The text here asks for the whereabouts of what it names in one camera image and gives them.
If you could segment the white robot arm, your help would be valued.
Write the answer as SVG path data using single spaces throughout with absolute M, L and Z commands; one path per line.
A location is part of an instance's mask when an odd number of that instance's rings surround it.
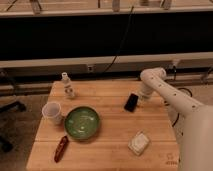
M 148 100 L 157 92 L 184 117 L 179 171 L 213 171 L 213 105 L 206 105 L 165 82 L 164 68 L 140 73 L 139 98 Z

